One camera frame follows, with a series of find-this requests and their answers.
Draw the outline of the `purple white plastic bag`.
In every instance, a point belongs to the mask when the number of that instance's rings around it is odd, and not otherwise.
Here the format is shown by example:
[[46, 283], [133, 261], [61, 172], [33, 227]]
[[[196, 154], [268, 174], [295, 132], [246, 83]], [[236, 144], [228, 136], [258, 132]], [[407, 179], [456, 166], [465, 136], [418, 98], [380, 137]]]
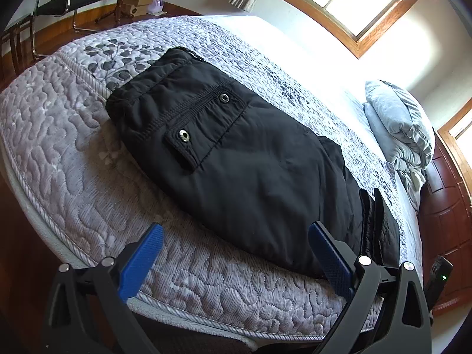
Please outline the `purple white plastic bag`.
[[147, 13], [156, 17], [166, 14], [164, 10], [164, 1], [153, 0], [152, 3], [147, 7]]

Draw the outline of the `grey quilted bed mattress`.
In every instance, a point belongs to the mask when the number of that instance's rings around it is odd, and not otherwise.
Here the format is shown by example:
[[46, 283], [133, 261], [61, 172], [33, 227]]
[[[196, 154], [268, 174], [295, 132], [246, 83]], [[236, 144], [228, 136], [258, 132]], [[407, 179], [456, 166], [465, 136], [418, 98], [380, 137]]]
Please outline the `grey quilted bed mattress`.
[[255, 16], [154, 18], [62, 46], [1, 92], [1, 161], [22, 210], [49, 248], [76, 267], [115, 256], [152, 223], [163, 251], [130, 307], [146, 317], [257, 348], [323, 338], [343, 300], [218, 240], [154, 186], [118, 139], [107, 98], [166, 50], [193, 50], [342, 148], [399, 223], [400, 258], [422, 269], [416, 213], [362, 110], [358, 65], [297, 47]]

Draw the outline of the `stacked cardboard boxes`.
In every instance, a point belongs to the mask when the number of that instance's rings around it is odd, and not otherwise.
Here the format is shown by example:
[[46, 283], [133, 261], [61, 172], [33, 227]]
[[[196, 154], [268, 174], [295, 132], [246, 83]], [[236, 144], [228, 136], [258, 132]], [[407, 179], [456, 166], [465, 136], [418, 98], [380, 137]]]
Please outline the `stacked cardboard boxes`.
[[154, 0], [122, 0], [121, 13], [131, 17], [143, 16]]

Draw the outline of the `brown wooden headboard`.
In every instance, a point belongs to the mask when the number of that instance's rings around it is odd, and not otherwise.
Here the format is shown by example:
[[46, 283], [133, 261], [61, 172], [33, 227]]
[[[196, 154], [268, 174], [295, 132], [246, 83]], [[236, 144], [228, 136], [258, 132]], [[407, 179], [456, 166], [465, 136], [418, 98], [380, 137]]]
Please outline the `brown wooden headboard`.
[[423, 245], [424, 281], [438, 256], [454, 265], [433, 308], [439, 317], [471, 302], [471, 197], [454, 158], [440, 136], [426, 168], [418, 224]]

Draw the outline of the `folded grey blue comforter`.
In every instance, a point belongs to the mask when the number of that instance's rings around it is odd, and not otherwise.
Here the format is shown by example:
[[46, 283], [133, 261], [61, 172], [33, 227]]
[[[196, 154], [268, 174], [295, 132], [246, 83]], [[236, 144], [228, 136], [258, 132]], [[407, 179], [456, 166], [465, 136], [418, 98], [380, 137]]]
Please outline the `folded grey blue comforter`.
[[435, 151], [435, 132], [426, 112], [407, 90], [373, 80], [365, 84], [364, 113], [385, 159], [407, 191], [418, 193]]

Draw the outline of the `black pants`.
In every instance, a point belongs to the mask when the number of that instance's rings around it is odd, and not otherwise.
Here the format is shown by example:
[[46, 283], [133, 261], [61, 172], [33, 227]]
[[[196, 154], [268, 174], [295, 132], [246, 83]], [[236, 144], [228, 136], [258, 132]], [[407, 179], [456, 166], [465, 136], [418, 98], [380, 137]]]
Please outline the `black pants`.
[[398, 223], [341, 147], [189, 50], [165, 52], [106, 111], [145, 175], [236, 248], [319, 278], [308, 229], [320, 221], [356, 254], [399, 264]]

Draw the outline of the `small wooden framed window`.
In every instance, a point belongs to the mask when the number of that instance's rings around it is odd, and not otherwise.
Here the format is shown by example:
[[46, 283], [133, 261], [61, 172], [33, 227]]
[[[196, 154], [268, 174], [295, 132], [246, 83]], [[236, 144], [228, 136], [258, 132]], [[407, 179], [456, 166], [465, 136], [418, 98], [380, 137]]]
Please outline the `small wooden framed window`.
[[439, 129], [438, 133], [461, 169], [471, 169], [471, 99]]

